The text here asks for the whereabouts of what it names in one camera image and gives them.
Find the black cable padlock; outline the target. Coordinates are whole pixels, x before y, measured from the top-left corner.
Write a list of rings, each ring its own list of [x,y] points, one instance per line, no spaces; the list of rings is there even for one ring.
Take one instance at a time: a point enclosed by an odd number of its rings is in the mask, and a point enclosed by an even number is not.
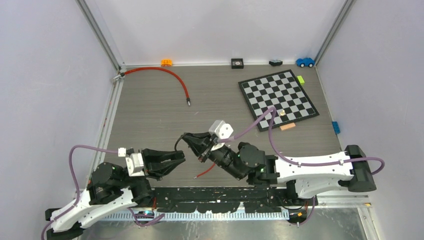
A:
[[[177,146],[178,146],[178,144],[179,144],[179,142],[184,138],[184,136],[186,135],[186,133],[183,133],[176,141],[175,141],[175,143],[174,143],[174,146],[173,146],[173,149],[174,149],[174,151],[178,151],[177,150]]]

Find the red cable padlock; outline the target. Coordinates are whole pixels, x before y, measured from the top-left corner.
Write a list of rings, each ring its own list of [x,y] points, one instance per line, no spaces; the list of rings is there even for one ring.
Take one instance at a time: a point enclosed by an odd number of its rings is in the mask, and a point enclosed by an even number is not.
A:
[[[216,163],[213,163],[207,170],[197,174],[195,177],[193,177],[193,179],[197,179],[205,174],[207,174],[209,171],[211,171],[214,167],[216,166]]]

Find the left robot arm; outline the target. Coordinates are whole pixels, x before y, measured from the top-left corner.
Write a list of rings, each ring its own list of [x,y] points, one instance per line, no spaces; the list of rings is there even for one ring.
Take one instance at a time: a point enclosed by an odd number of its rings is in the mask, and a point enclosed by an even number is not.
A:
[[[91,173],[88,184],[76,198],[62,208],[45,211],[47,225],[43,240],[72,240],[84,230],[112,213],[133,207],[149,208],[156,203],[156,194],[149,180],[160,181],[186,159],[184,152],[120,147],[100,149],[125,159],[125,166],[100,163]]]

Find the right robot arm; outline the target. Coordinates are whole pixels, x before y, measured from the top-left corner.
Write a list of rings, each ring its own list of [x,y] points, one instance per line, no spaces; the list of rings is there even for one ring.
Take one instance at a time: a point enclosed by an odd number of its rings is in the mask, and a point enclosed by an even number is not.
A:
[[[328,191],[377,189],[369,159],[358,145],[348,145],[339,153],[285,161],[248,142],[240,142],[234,151],[208,132],[185,133],[181,138],[200,162],[210,160],[237,180],[246,179],[252,186],[285,184],[285,198],[291,205]]]

